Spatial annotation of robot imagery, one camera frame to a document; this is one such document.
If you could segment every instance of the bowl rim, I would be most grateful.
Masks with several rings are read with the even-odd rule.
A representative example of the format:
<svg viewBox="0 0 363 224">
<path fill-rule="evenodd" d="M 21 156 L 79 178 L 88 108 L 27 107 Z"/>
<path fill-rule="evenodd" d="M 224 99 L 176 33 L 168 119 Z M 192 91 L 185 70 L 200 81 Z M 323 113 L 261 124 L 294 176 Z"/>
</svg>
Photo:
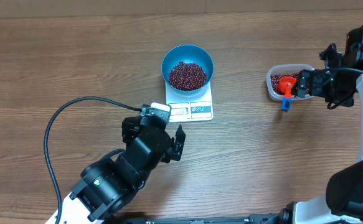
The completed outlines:
<svg viewBox="0 0 363 224">
<path fill-rule="evenodd" d="M 164 59 L 167 57 L 167 55 L 171 52 L 171 51 L 173 51 L 174 49 L 176 49 L 176 48 L 178 48 L 178 47 L 186 47 L 186 46 L 190 46 L 190 47 L 197 47 L 197 48 L 199 48 L 199 49 L 201 49 L 201 50 L 203 50 L 206 54 L 207 54 L 207 56 L 209 56 L 209 58 L 210 58 L 210 61 L 212 62 L 212 74 L 211 74 L 211 76 L 210 76 L 210 79 L 209 80 L 207 80 L 206 81 L 206 83 L 205 83 L 205 85 L 204 86 L 202 86 L 202 87 L 200 87 L 200 88 L 198 88 L 198 89 L 196 89 L 196 90 L 179 90 L 179 89 L 177 89 L 177 88 L 175 88 L 175 87 L 173 87 L 172 85 L 170 85 L 170 83 L 165 79 L 165 77 L 164 77 L 164 74 L 163 74 L 163 62 L 164 62 Z M 205 50 L 205 49 L 203 49 L 202 47 L 199 47 L 199 46 L 197 46 L 197 45 L 194 45 L 194 44 L 182 44 L 182 45 L 178 45 L 178 46 L 175 46 L 175 47 L 173 47 L 171 50 L 169 50 L 167 53 L 166 53 L 166 55 L 163 57 L 163 59 L 162 59 L 162 64 L 161 64 L 161 73 L 162 73 L 162 78 L 164 79 L 164 81 L 171 87 L 171 88 L 173 88 L 173 89 L 175 89 L 175 90 L 177 90 L 177 91 L 181 91 L 181 92 L 184 92 L 184 93 L 191 93 L 191 92 L 193 92 L 193 91 L 199 91 L 199 90 L 201 90 L 203 87 L 205 87 L 211 80 L 212 80 L 212 78 L 213 78 L 213 74 L 214 74 L 214 62 L 213 62 L 213 59 L 212 59 L 212 56 L 210 56 L 210 54 Z"/>
</svg>

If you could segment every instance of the white plastic container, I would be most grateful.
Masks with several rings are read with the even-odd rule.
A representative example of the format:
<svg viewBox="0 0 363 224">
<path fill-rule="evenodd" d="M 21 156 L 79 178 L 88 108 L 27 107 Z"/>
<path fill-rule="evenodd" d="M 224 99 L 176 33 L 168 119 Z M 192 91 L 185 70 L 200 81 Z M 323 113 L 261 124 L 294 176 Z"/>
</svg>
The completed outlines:
<svg viewBox="0 0 363 224">
<path fill-rule="evenodd" d="M 267 78 L 266 78 L 267 89 L 268 89 L 268 94 L 269 94 L 270 98 L 274 101 L 283 100 L 283 95 L 279 95 L 273 90 L 273 86 L 271 84 L 272 75 L 276 75 L 276 74 L 290 75 L 290 74 L 298 73 L 298 72 L 302 71 L 303 69 L 314 70 L 314 68 L 311 65 L 307 65 L 307 64 L 277 65 L 277 66 L 272 67 L 268 71 Z M 306 94 L 306 97 L 304 97 L 304 98 L 292 95 L 291 100 L 307 100 L 312 97 L 313 96 L 310 96 L 309 94 Z"/>
</svg>

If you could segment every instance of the white scale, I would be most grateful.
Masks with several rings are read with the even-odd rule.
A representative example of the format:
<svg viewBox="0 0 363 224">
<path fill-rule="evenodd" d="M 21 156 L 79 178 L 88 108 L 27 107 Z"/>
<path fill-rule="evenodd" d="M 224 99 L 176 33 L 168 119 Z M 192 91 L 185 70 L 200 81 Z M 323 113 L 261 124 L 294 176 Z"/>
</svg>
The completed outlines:
<svg viewBox="0 0 363 224">
<path fill-rule="evenodd" d="M 213 119 L 210 82 L 194 95 L 177 93 L 166 82 L 165 86 L 166 104 L 171 106 L 170 123 L 211 121 Z"/>
</svg>

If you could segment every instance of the tabletop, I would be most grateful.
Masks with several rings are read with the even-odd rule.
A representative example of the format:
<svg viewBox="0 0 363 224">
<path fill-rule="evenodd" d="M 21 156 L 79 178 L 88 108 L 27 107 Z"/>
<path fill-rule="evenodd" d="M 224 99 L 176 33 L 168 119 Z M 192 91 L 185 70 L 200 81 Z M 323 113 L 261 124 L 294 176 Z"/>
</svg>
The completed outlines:
<svg viewBox="0 0 363 224">
<path fill-rule="evenodd" d="M 246 216 L 323 194 L 330 176 L 357 158 L 359 96 L 352 108 L 329 111 L 313 98 L 282 113 L 265 76 L 289 63 L 324 68 L 318 52 L 333 42 L 343 52 L 346 34 L 361 25 L 363 11 L 0 20 L 0 223 L 43 223 L 57 209 L 43 153 L 57 108 L 90 95 L 165 103 L 161 61 L 181 44 L 199 45 L 214 60 L 214 119 L 184 123 L 181 161 L 160 164 L 121 212 Z M 137 114 L 95 101 L 60 114 L 49 152 L 63 196 L 87 165 L 125 147 L 128 116 Z"/>
</svg>

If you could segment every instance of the bowl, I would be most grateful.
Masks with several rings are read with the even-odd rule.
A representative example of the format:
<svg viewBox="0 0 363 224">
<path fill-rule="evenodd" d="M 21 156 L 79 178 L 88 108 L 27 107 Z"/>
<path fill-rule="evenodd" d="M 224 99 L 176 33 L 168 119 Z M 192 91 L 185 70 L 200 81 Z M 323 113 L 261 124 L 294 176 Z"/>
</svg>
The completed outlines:
<svg viewBox="0 0 363 224">
<path fill-rule="evenodd" d="M 170 71 L 180 62 L 197 63 L 206 73 L 205 85 L 196 90 L 185 91 L 174 88 L 169 83 Z M 207 88 L 207 84 L 213 77 L 214 64 L 210 55 L 202 48 L 191 44 L 180 45 L 171 49 L 163 58 L 162 61 L 162 76 L 166 84 L 176 93 L 191 96 L 198 94 L 200 91 Z"/>
<path fill-rule="evenodd" d="M 276 74 L 289 75 L 289 74 L 298 73 L 298 72 L 302 71 L 303 69 L 314 70 L 314 68 L 311 65 L 307 65 L 307 64 L 287 64 L 287 65 L 277 65 L 277 66 L 272 67 L 268 71 L 267 76 L 266 76 L 267 90 L 268 90 L 270 99 L 272 99 L 274 101 L 282 101 L 284 98 L 283 95 L 279 95 L 274 91 L 273 86 L 271 84 L 272 75 L 276 75 Z M 304 97 L 304 98 L 292 95 L 291 100 L 307 100 L 312 97 L 313 96 L 310 96 L 309 94 L 306 94 L 306 97 Z"/>
</svg>

